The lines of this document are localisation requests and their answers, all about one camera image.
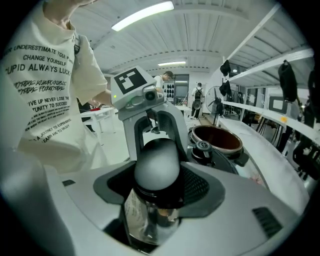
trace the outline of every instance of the gray cylindrical object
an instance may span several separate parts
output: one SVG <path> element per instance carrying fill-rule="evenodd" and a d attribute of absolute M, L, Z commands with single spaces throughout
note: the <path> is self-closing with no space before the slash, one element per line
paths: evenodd
<path fill-rule="evenodd" d="M 143 189 L 159 191 L 172 185 L 179 176 L 176 144 L 168 138 L 149 141 L 138 156 L 134 178 Z"/>

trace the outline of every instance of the person wearing white t-shirt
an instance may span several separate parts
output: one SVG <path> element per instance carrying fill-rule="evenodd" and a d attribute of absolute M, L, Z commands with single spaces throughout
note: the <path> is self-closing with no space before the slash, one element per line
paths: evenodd
<path fill-rule="evenodd" d="M 90 99 L 111 105 L 111 92 L 90 44 L 85 36 L 77 36 L 70 22 L 78 7 L 93 2 L 40 2 L 17 29 L 0 62 L 1 86 L 14 87 L 33 110 L 17 150 L 59 173 L 108 164 L 97 138 L 83 125 L 77 103 L 78 98 L 82 105 Z"/>
<path fill-rule="evenodd" d="M 197 91 L 200 91 L 200 92 L 201 92 L 201 99 L 200 99 L 200 100 L 202 100 L 203 97 L 204 97 L 204 92 L 202 91 L 202 84 L 201 84 L 200 82 L 198 82 L 197 87 L 194 88 L 194 89 L 192 90 L 192 93 L 191 93 L 191 95 L 193 96 L 191 116 L 193 117 L 193 116 L 194 116 L 194 113 L 195 113 L 195 116 L 194 116 L 194 117 L 195 117 L 196 119 L 198 119 L 199 113 L 200 113 L 200 108 L 196 110 L 195 107 L 194 107 L 194 102 L 195 102 L 195 99 L 196 99 L 196 92 L 197 92 Z"/>
<path fill-rule="evenodd" d="M 166 71 L 164 74 L 156 75 L 154 77 L 154 79 L 156 80 L 155 89 L 158 93 L 163 94 L 164 99 L 166 99 L 166 95 L 163 90 L 164 81 L 172 80 L 173 77 L 174 77 L 174 74 L 171 71 Z M 155 126 L 154 128 L 152 128 L 151 132 L 153 134 L 160 134 L 159 127 Z"/>

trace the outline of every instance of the pot rim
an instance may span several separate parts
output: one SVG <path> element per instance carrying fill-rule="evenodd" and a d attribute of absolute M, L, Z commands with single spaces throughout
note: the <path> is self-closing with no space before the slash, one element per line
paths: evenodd
<path fill-rule="evenodd" d="M 212 145 L 210 143 L 210 145 L 214 148 L 214 149 L 217 149 L 219 151 L 225 151 L 225 152 L 228 152 L 229 154 L 232 154 L 232 153 L 236 153 L 238 151 L 240 151 L 244 146 L 243 146 L 243 143 L 242 143 L 242 140 L 237 136 L 235 135 L 233 132 L 229 131 L 229 130 L 226 130 L 226 129 L 223 129 L 221 127 L 217 127 L 217 126 L 213 126 L 213 125 L 197 125 L 195 127 L 192 128 L 192 136 L 194 136 L 195 139 L 197 139 L 198 141 L 203 141 L 203 139 L 199 138 L 196 133 L 195 133 L 195 129 L 197 128 L 200 128 L 200 127 L 210 127 L 210 128 L 215 128 L 215 129 L 220 129 L 220 130 L 223 130 L 233 136 L 235 136 L 235 138 L 239 141 L 240 143 L 240 146 L 235 148 L 235 149 L 227 149 L 227 148 L 222 148 L 222 147 L 218 147 L 218 146 L 215 146 L 215 145 Z"/>

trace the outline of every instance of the t-shirt sleeve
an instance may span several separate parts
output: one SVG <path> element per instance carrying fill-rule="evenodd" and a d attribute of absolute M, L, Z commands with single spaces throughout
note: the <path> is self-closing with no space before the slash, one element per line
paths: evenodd
<path fill-rule="evenodd" d="M 161 77 L 159 75 L 155 76 L 154 79 L 156 80 L 155 87 L 162 88 L 161 86 Z"/>
<path fill-rule="evenodd" d="M 99 93 L 107 89 L 107 80 L 101 72 L 88 39 L 80 36 L 80 51 L 74 58 L 72 84 L 75 95 L 85 104 Z"/>

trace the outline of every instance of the shoe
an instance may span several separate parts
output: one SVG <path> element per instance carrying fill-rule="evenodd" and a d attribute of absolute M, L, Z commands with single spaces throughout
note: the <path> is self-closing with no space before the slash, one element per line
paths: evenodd
<path fill-rule="evenodd" d="M 153 134 L 160 134 L 159 128 L 158 128 L 158 127 L 154 127 L 154 128 L 151 130 L 151 133 L 153 133 Z"/>

